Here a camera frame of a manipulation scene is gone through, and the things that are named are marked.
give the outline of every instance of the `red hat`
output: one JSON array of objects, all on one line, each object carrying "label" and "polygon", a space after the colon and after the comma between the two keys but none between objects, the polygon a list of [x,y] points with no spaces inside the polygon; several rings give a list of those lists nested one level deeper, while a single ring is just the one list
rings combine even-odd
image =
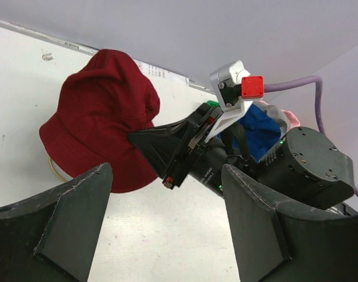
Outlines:
[{"label": "red hat", "polygon": [[127,54],[101,50],[63,83],[57,112],[39,130],[48,155],[79,176],[108,162],[112,192],[129,192],[157,178],[128,133],[153,127],[160,101]]}]

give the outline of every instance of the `gray cloth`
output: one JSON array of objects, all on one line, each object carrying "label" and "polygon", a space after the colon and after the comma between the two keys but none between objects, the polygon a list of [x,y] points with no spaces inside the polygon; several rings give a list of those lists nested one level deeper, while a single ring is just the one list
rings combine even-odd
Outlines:
[{"label": "gray cloth", "polygon": [[287,131],[290,130],[291,124],[289,119],[277,106],[265,104],[260,101],[255,101],[254,104],[278,124],[282,135],[285,135]]}]

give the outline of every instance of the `white table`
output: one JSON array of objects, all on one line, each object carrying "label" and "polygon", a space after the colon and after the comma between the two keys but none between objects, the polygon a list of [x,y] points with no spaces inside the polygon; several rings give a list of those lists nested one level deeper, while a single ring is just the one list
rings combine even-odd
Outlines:
[{"label": "white table", "polygon": [[[50,61],[42,56],[51,53]],[[55,112],[65,78],[90,56],[0,28],[0,206],[61,182],[38,129]],[[156,125],[184,118],[214,96],[150,77]],[[158,179],[112,194],[89,281],[239,281],[224,201],[191,177],[170,191]]]}]

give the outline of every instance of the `red square block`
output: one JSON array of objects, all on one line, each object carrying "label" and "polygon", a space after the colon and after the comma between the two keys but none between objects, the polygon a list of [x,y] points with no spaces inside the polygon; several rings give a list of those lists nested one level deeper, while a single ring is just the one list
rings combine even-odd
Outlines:
[{"label": "red square block", "polygon": [[258,99],[264,94],[262,76],[246,76],[242,78],[242,98]]}]

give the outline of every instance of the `yellow cord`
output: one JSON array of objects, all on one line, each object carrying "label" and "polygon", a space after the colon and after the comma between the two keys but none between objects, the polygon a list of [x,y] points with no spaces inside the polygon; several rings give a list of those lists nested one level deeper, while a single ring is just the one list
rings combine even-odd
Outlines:
[{"label": "yellow cord", "polygon": [[49,165],[51,166],[51,169],[53,171],[53,173],[55,174],[55,176],[57,176],[61,181],[63,182],[68,182],[65,178],[63,178],[57,171],[56,169],[53,167],[53,163],[52,163],[52,158],[50,156],[48,156],[48,161],[49,161]]}]

